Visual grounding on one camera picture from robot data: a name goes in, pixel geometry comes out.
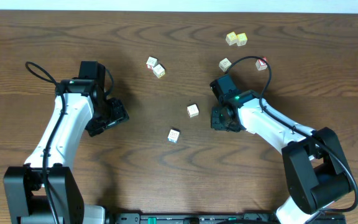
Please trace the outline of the wooden block blue side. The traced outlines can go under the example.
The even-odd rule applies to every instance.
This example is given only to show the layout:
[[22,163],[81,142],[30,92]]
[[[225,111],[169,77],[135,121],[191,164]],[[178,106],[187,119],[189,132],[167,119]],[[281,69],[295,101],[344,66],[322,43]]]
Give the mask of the wooden block blue side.
[[170,142],[177,143],[179,136],[180,136],[180,132],[179,132],[179,131],[177,131],[177,130],[175,130],[175,129],[171,129],[171,130],[169,131],[169,134],[168,134],[167,139],[168,139]]

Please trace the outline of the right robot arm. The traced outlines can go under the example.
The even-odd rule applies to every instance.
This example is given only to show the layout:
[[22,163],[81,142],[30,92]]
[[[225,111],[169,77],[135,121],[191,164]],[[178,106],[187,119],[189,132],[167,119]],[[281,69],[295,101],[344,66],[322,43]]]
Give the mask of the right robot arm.
[[335,211],[356,208],[358,186],[332,129],[300,125],[252,90],[216,90],[214,95],[219,104],[211,113],[213,129],[257,134],[282,155],[290,196],[275,212],[280,223],[310,223],[351,192],[353,205]]

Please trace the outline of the wooden block soccer ball A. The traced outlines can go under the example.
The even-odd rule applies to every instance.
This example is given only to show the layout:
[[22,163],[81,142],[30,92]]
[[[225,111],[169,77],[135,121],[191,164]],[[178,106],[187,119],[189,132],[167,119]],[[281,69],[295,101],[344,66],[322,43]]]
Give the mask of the wooden block soccer ball A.
[[197,104],[193,104],[193,105],[188,106],[187,107],[187,112],[188,112],[189,117],[191,117],[191,118],[193,118],[195,116],[198,116],[199,115],[199,109],[198,109]]

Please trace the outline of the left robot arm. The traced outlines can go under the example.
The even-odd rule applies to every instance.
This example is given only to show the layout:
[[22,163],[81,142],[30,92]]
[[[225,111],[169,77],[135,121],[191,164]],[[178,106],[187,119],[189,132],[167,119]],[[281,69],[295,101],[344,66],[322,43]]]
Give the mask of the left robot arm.
[[56,85],[49,124],[22,166],[10,166],[3,183],[12,223],[113,223],[99,205],[84,203],[72,169],[84,131],[101,134],[129,116],[121,100],[106,98],[96,80]]

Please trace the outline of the wooden block yellow K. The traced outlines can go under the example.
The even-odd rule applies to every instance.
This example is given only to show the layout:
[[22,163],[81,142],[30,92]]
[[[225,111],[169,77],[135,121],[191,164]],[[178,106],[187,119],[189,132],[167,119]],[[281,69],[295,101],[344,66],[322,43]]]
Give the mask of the wooden block yellow K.
[[153,73],[157,78],[161,78],[165,75],[166,71],[161,64],[158,64],[153,68]]

